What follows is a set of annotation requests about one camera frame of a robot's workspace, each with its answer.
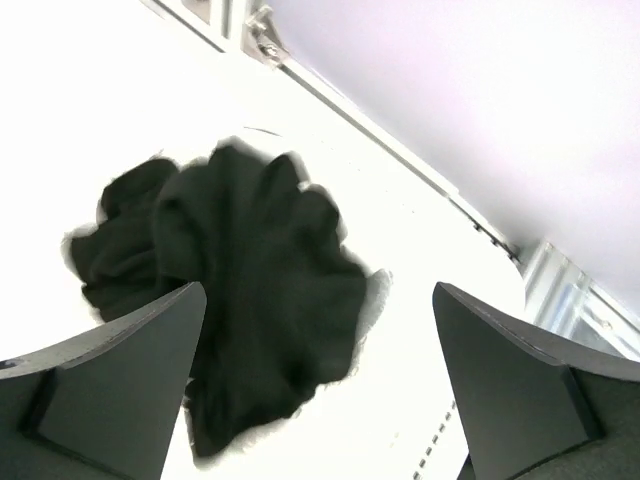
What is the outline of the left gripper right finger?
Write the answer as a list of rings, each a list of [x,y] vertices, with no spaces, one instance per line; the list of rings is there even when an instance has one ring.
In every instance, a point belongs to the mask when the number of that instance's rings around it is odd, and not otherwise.
[[[638,479],[638,363],[449,283],[432,303],[475,478]]]

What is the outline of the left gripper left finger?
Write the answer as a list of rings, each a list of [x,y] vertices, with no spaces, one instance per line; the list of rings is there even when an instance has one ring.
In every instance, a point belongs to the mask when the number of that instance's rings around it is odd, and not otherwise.
[[[2,361],[2,478],[160,478],[205,308],[191,283]]]

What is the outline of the black tank top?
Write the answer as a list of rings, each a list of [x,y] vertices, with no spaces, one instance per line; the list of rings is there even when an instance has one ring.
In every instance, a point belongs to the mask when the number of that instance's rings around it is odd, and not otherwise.
[[[368,280],[330,196],[289,153],[230,139],[181,167],[156,156],[103,190],[68,239],[88,303],[109,322],[197,282],[207,305],[185,389],[193,455],[291,417],[352,366]]]

